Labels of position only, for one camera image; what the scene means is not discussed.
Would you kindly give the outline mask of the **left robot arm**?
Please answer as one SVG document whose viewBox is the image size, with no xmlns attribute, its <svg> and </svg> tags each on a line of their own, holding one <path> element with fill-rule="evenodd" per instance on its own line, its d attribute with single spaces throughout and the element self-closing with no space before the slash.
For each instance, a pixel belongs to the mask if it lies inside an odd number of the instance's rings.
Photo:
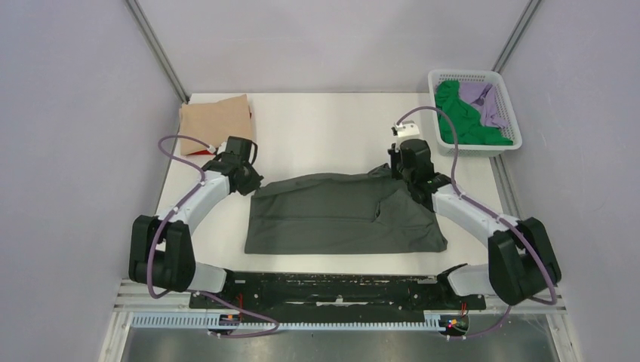
<svg viewBox="0 0 640 362">
<path fill-rule="evenodd" d="M 171 292 L 208 292 L 217 306 L 228 307 L 236 300 L 237 287 L 226 280 L 226 269 L 196 261 L 192 234 L 227 196 L 249 195 L 260 187 L 263 178 L 254 168 L 258 145 L 253 140 L 229 137 L 218 148 L 207 147 L 213 158 L 202 166 L 173 155 L 162 141 L 158 147 L 172 161 L 195 169 L 198 177 L 176 204 L 134 220 L 129 277 L 145 284 L 154 299 Z"/>
</svg>

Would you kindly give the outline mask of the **grey t shirt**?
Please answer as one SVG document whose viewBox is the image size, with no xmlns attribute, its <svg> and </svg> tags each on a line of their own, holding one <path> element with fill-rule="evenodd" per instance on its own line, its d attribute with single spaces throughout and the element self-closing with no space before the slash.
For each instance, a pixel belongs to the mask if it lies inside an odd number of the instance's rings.
<svg viewBox="0 0 640 362">
<path fill-rule="evenodd" d="M 269 183 L 251 197 L 246 254 L 440 253 L 448 241 L 388 165 Z"/>
</svg>

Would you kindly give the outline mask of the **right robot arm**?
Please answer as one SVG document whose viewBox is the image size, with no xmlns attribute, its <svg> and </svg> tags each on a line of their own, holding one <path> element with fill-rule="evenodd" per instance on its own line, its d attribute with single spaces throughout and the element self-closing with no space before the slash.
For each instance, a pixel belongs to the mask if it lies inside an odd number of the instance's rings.
<svg viewBox="0 0 640 362">
<path fill-rule="evenodd" d="M 454 308 L 471 295 L 495 295 L 510 306 L 525 300 L 557 303 L 562 272 L 541 221 L 499 214 L 468 196 L 453 175 L 435 171 L 425 140 L 394 143 L 388 153 L 393 177 L 405 182 L 418 204 L 455 222 L 488 252 L 485 264 L 464 263 L 438 275 L 441 305 Z"/>
</svg>

